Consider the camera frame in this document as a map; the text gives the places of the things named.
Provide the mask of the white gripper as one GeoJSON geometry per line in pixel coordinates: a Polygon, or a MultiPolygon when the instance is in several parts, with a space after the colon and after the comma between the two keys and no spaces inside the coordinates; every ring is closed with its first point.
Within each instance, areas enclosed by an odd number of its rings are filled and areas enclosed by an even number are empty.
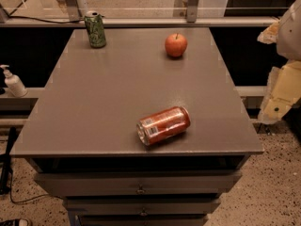
{"type": "MultiPolygon", "coordinates": [[[[257,37],[265,44],[277,43],[277,53],[290,60],[301,60],[301,0],[295,0],[280,22],[265,28],[257,37]]],[[[258,120],[263,124],[280,121],[301,98],[301,62],[290,61],[273,67],[267,80],[258,120]]]]}

